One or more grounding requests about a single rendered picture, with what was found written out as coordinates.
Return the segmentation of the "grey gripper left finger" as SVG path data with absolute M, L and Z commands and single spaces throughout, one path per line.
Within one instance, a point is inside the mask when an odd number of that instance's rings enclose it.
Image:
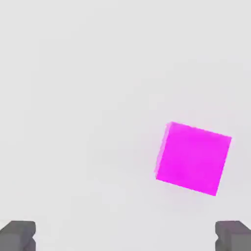
M 0 251 L 36 251 L 34 221 L 10 221 L 0 229 Z

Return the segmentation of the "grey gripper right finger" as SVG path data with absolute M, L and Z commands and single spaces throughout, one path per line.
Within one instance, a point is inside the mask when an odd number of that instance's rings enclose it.
M 251 229 L 241 221 L 217 221 L 215 251 L 251 251 Z

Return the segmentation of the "small magenta cube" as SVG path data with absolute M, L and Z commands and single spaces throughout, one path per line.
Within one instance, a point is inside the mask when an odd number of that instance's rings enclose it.
M 157 180 L 217 194 L 232 137 L 169 122 L 154 169 Z

